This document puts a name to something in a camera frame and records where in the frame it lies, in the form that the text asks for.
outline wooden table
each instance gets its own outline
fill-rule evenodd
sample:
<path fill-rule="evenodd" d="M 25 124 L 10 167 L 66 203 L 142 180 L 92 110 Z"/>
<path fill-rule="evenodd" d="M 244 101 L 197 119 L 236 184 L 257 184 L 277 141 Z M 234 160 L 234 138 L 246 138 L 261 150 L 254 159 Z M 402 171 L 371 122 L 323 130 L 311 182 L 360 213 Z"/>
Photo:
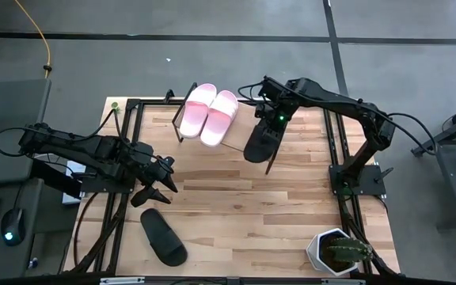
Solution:
<path fill-rule="evenodd" d="M 115 101 L 124 110 L 126 100 L 107 98 L 102 117 Z M 157 185 L 171 205 L 150 201 L 134 208 L 128 204 L 117 275 L 328 276 L 312 268 L 305 251 L 314 235 L 340 227 L 337 201 L 329 189 L 331 161 L 323 111 L 304 108 L 295 113 L 272 170 L 265 175 L 267 163 L 245 161 L 242 152 L 232 147 L 210 148 L 196 139 L 179 143 L 171 123 L 176 110 L 177 106 L 146 107 L 139 140 L 152 145 L 154 154 L 175 158 L 173 180 L 179 192 Z M 124 114 L 118 116 L 122 122 Z M 344 122 L 354 154 L 365 141 L 362 128 L 354 120 Z M 116 135 L 114 120 L 100 134 Z M 80 258 L 99 236 L 106 199 L 99 195 L 86 212 L 78 239 Z M 368 240 L 399 272 L 385 208 L 371 196 L 360 196 L 359 201 Z M 149 246 L 140 224 L 140 215 L 149 207 L 164 215 L 188 250 L 188 260 L 181 266 L 164 265 Z M 72 252 L 71 246 L 65 269 L 73 267 Z"/>

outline concrete floor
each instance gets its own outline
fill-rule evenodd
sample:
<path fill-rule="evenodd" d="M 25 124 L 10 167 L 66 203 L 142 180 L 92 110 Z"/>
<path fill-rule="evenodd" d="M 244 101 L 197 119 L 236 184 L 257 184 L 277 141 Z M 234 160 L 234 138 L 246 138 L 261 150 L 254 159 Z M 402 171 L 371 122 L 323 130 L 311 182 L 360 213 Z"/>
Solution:
<path fill-rule="evenodd" d="M 46 32 L 150 35 L 328 36 L 322 0 L 22 0 Z M 331 0 L 338 36 L 456 38 L 456 0 Z M 0 0 L 0 31 L 31 32 L 11 1 Z M 54 70 L 45 120 L 88 133 L 108 96 L 184 94 L 191 82 L 235 90 L 268 74 L 305 76 L 338 91 L 330 44 L 219 41 L 50 40 Z M 341 44 L 349 95 L 386 112 L 419 117 L 433 133 L 456 113 L 456 45 Z M 0 39 L 0 81 L 41 78 L 41 40 Z M 412 121 L 397 119 L 418 139 Z M 414 158 L 396 132 L 378 154 L 401 270 L 456 281 L 456 233 L 437 222 L 456 216 L 434 158 Z M 63 249 L 52 250 L 57 263 Z"/>

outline desk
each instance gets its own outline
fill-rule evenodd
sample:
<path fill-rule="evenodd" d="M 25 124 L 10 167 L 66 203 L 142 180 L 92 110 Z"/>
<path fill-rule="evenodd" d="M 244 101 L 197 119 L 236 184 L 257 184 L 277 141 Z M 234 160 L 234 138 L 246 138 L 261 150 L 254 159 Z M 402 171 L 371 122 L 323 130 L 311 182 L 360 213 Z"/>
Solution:
<path fill-rule="evenodd" d="M 24 127 L 42 122 L 51 82 L 48 79 L 0 82 L 0 131 L 8 127 Z M 11 154 L 19 151 L 22 132 L 0 134 L 0 147 Z M 0 154 L 0 183 L 23 181 L 29 177 L 31 160 Z"/>
<path fill-rule="evenodd" d="M 116 101 L 122 121 L 126 100 L 107 98 L 102 117 Z M 151 201 L 134 208 L 128 204 L 116 274 L 327 276 L 313 270 L 305 251 L 314 235 L 340 227 L 337 201 L 329 189 L 330 156 L 323 111 L 308 108 L 295 113 L 268 175 L 264 174 L 267 163 L 245 161 L 242 152 L 234 148 L 209 148 L 197 139 L 179 143 L 171 123 L 176 111 L 175 106 L 146 107 L 139 140 L 152 145 L 155 154 L 175 158 L 173 179 L 179 192 L 162 191 L 172 200 L 171 205 Z M 128 138 L 133 126 L 131 123 Z M 350 119 L 345 120 L 345 127 L 355 153 L 365 141 L 362 128 Z M 109 120 L 100 134 L 116 135 L 114 120 Z M 78 239 L 80 258 L 100 233 L 106 198 L 99 195 L 86 212 Z M 374 197 L 360 196 L 359 200 L 367 238 L 386 263 L 399 271 L 385 208 Z M 140 215 L 149 207 L 163 214 L 188 250 L 188 260 L 181 266 L 162 264 L 149 246 L 140 224 Z M 111 241 L 108 244 L 104 264 L 108 263 Z M 65 270 L 73 267 L 72 248 Z"/>
<path fill-rule="evenodd" d="M 5 245 L 1 235 L 1 219 L 8 210 L 13 208 L 21 183 L 17 182 L 0 188 L 0 279 L 24 276 L 29 264 L 38 203 L 46 186 L 41 179 L 31 179 L 22 183 L 17 206 L 24 209 L 25 238 L 16 246 Z"/>

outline robotic arm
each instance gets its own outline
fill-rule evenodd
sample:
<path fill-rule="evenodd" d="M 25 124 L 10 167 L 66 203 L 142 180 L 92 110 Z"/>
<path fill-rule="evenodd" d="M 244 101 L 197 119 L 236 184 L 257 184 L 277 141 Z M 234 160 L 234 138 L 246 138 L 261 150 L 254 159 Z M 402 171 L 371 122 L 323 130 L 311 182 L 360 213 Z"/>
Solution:
<path fill-rule="evenodd" d="M 362 125 L 366 142 L 355 156 L 347 159 L 339 169 L 336 169 L 335 180 L 341 186 L 359 187 L 360 181 L 364 180 L 362 172 L 366 163 L 376 151 L 390 146 L 395 126 L 374 104 L 329 92 L 308 78 L 290 80 L 286 85 L 281 85 L 273 78 L 264 77 L 261 85 L 259 95 L 265 98 L 265 104 L 257 105 L 255 116 L 262 120 L 253 131 L 245 154 L 265 149 L 268 152 L 253 162 L 267 160 L 276 151 L 287 122 L 299 107 L 325 108 L 358 120 Z"/>
<path fill-rule="evenodd" d="M 27 156 L 57 154 L 94 169 L 95 173 L 72 174 L 75 179 L 82 179 L 83 192 L 132 192 L 136 178 L 144 189 L 132 198 L 131 204 L 135 207 L 148 199 L 170 203 L 152 187 L 155 181 L 177 192 L 170 176 L 173 158 L 155 157 L 152 146 L 143 142 L 129 143 L 118 136 L 83 137 L 36 123 L 26 126 L 19 145 L 20 153 Z"/>
<path fill-rule="evenodd" d="M 376 194 L 376 192 L 385 191 L 382 178 L 389 171 L 381 173 L 378 166 L 366 165 L 366 163 L 376 151 L 390 146 L 395 126 L 391 123 L 391 119 L 374 104 L 326 91 L 308 78 L 290 80 L 286 85 L 281 85 L 276 80 L 265 77 L 261 82 L 259 96 L 264 98 L 264 103 L 256 106 L 255 117 L 261 118 L 261 121 L 254 128 L 244 149 L 246 159 L 256 158 L 253 162 L 262 162 L 270 158 L 270 155 L 279 148 L 287 122 L 291 120 L 298 108 L 320 107 L 358 120 L 367 139 L 355 156 L 346 159 L 343 165 L 329 167 L 333 193 L 337 197 L 343 197 L 344 194 L 348 194 L 344 192 L 346 188 L 351 190 L 349 194 L 354 194 L 357 188 L 362 189 L 357 194 L 363 195 L 379 195 L 381 193 Z M 349 213 L 345 201 L 340 200 L 340 202 L 342 202 L 340 203 L 341 217 L 345 218 L 347 226 L 356 238 L 369 244 L 363 231 L 358 228 Z M 397 274 L 386 266 L 375 251 L 372 261 L 380 274 L 390 276 Z"/>

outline white flower pot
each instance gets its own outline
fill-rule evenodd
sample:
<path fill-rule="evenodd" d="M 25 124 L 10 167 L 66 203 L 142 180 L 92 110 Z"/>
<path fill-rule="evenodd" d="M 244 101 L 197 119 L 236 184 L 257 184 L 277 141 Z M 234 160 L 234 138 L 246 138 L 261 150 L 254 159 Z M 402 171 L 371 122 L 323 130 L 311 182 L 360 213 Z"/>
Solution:
<path fill-rule="evenodd" d="M 323 237 L 327 234 L 330 234 L 330 233 L 334 233 L 334 232 L 338 232 L 339 234 L 344 235 L 346 238 L 349 238 L 349 236 L 341 229 L 332 229 L 329 231 L 325 231 L 324 233 L 318 234 L 313 238 L 313 240 L 309 243 L 309 246 L 307 246 L 306 251 L 307 251 L 307 256 L 309 257 L 309 261 L 313 265 L 314 269 L 316 269 L 318 271 L 323 271 L 323 272 L 330 272 L 335 276 L 341 276 L 352 270 L 357 269 L 358 263 L 354 263 L 353 266 L 351 266 L 350 268 L 348 268 L 346 270 L 343 270 L 342 272 L 335 272 L 320 259 L 321 237 Z"/>

